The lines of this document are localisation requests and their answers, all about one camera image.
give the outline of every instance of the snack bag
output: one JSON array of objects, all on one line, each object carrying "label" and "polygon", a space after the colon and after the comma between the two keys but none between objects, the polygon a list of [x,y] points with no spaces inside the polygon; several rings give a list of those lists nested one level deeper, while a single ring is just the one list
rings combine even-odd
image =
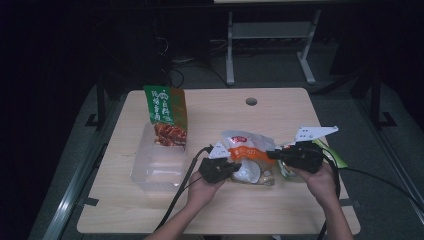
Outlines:
[{"label": "snack bag", "polygon": [[184,90],[164,86],[144,86],[150,122],[155,129],[155,143],[162,146],[185,146],[187,107]]},{"label": "snack bag", "polygon": [[275,184],[272,172],[275,160],[266,155],[266,151],[275,149],[274,139],[237,130],[224,131],[222,137],[231,159],[242,164],[240,170],[233,173],[232,180],[267,186]]}]

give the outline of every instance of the hand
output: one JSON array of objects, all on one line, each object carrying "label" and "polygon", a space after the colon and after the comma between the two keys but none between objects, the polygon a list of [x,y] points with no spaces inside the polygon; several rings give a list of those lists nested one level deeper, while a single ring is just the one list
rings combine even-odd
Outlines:
[{"label": "hand", "polygon": [[322,207],[338,201],[333,171],[328,163],[323,162],[315,174],[293,167],[288,167],[288,169],[305,180],[309,191]]},{"label": "hand", "polygon": [[224,183],[225,180],[215,184],[208,183],[198,171],[194,172],[189,180],[189,184],[191,185],[188,189],[186,205],[195,206],[200,209],[203,208],[214,198],[215,193]]}]

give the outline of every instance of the plastic container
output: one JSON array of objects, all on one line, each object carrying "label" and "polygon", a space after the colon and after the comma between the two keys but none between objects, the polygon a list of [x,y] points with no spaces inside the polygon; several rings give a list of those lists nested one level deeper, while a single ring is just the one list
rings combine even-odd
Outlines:
[{"label": "plastic container", "polygon": [[154,142],[153,125],[146,123],[131,171],[131,180],[146,191],[177,191],[187,172],[187,153],[182,146]]}]

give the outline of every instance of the wooden table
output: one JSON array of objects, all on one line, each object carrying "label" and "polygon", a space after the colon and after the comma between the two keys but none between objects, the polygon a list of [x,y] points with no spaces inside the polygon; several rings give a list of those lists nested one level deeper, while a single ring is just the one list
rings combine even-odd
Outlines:
[{"label": "wooden table", "polygon": [[[237,129],[262,134],[277,144],[293,141],[299,126],[320,126],[307,92],[301,88],[186,90],[188,159],[221,139],[221,131]],[[256,98],[257,105],[246,104]],[[171,193],[143,191],[130,179],[143,127],[149,121],[143,91],[125,102],[77,228],[82,233],[151,233],[169,203]],[[316,234],[325,217],[298,177],[283,179],[274,169],[274,186],[226,182],[214,200],[188,226],[186,234]],[[341,199],[349,198],[342,182]],[[174,212],[185,204],[186,192]],[[354,234],[360,225],[352,206],[343,207]]]}]

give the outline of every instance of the plastic bag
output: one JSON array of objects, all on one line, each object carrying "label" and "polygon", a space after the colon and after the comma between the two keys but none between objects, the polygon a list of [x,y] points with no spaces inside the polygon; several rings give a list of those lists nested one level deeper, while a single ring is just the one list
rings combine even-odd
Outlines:
[{"label": "plastic bag", "polygon": [[275,149],[274,139],[237,130],[224,131],[222,137],[231,160],[242,164],[240,170],[233,173],[232,180],[257,185],[275,184],[272,171],[275,160],[266,155],[266,151]]}]

